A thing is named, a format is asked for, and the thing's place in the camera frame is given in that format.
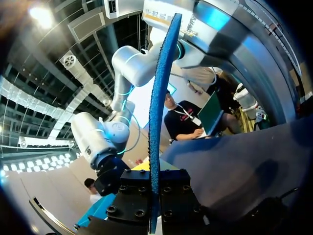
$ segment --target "ceiling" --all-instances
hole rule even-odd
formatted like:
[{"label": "ceiling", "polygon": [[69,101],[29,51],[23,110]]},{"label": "ceiling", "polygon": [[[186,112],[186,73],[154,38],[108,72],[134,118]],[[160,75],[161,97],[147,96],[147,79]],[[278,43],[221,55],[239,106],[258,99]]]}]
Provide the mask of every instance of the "ceiling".
[{"label": "ceiling", "polygon": [[[51,0],[50,11],[55,18],[54,26],[43,29],[30,17],[28,23],[16,38],[2,76],[8,82],[9,92],[12,87],[30,95],[27,103],[15,102],[12,96],[0,97],[0,144],[2,160],[23,158],[25,155],[37,157],[57,152],[68,152],[68,147],[28,145],[19,148],[19,137],[47,139],[58,123],[58,119],[44,112],[39,112],[31,102],[44,102],[50,109],[65,110],[75,99],[82,83],[65,69],[60,59],[70,50],[86,73],[93,79],[102,92],[113,98],[114,71],[111,60],[114,52],[122,46],[130,45],[137,49],[147,48],[147,26],[141,21],[141,13],[129,17],[109,20],[104,13],[106,25],[77,41],[69,26],[83,19],[90,12],[105,12],[103,0]],[[89,30],[92,25],[84,26]],[[89,112],[96,119],[112,117],[109,105],[89,94],[74,110],[74,114]],[[62,124],[56,140],[73,140],[70,122]]]}]

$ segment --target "ventilation fan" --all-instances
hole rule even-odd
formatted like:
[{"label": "ventilation fan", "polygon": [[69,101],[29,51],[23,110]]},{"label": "ventilation fan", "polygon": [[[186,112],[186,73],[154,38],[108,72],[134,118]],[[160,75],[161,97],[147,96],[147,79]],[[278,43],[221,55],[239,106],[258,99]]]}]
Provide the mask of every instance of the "ventilation fan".
[{"label": "ventilation fan", "polygon": [[20,147],[21,148],[27,148],[27,146],[28,146],[28,144],[27,144],[27,142],[25,140],[25,137],[20,136]]},{"label": "ventilation fan", "polygon": [[67,70],[69,70],[70,68],[72,68],[74,66],[74,64],[76,63],[76,60],[77,60],[76,56],[67,55],[63,59],[63,65]]}]

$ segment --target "laptop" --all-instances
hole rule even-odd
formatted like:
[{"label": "laptop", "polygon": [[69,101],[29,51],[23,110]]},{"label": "laptop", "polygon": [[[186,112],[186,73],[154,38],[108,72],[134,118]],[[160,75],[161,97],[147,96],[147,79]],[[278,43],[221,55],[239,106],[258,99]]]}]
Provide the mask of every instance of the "laptop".
[{"label": "laptop", "polygon": [[204,129],[204,133],[198,137],[198,139],[210,136],[219,123],[222,115],[223,110],[221,109],[217,94],[214,92],[198,113],[198,117]]}]

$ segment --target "bolt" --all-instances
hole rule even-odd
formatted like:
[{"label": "bolt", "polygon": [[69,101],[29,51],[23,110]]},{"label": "bolt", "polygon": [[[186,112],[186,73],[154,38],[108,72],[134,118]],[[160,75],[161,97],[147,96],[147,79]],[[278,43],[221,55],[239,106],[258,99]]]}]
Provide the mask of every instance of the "bolt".
[{"label": "bolt", "polygon": [[115,207],[115,206],[109,206],[109,207],[107,208],[107,212],[108,212],[108,213],[114,213],[114,212],[116,212],[116,207]]},{"label": "bolt", "polygon": [[173,212],[170,211],[170,210],[168,210],[168,211],[166,211],[166,212],[164,213],[164,216],[165,216],[165,217],[172,217],[172,216],[173,216]]},{"label": "bolt", "polygon": [[143,217],[144,215],[145,215],[144,210],[137,210],[135,213],[135,216],[137,216],[137,217]]},{"label": "bolt", "polygon": [[164,192],[170,192],[170,191],[172,191],[172,189],[170,188],[170,187],[164,187]]},{"label": "bolt", "polygon": [[190,188],[191,188],[191,187],[190,187],[189,185],[184,185],[184,186],[182,187],[182,189],[185,190],[185,191],[189,190]]},{"label": "bolt", "polygon": [[121,185],[121,187],[119,187],[119,189],[120,189],[121,191],[125,191],[125,190],[127,189],[127,187],[126,187],[125,185]]},{"label": "bolt", "polygon": [[138,191],[139,191],[139,192],[145,192],[145,191],[146,191],[146,188],[145,188],[145,187],[141,187],[141,188],[138,189]]}]

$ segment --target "man's hand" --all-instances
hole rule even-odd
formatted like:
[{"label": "man's hand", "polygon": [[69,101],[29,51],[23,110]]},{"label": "man's hand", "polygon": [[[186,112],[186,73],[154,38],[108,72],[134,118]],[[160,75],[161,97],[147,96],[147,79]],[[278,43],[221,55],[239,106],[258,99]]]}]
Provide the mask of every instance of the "man's hand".
[{"label": "man's hand", "polygon": [[196,129],[193,133],[193,138],[196,139],[199,136],[201,136],[203,134],[204,130],[203,129]]}]

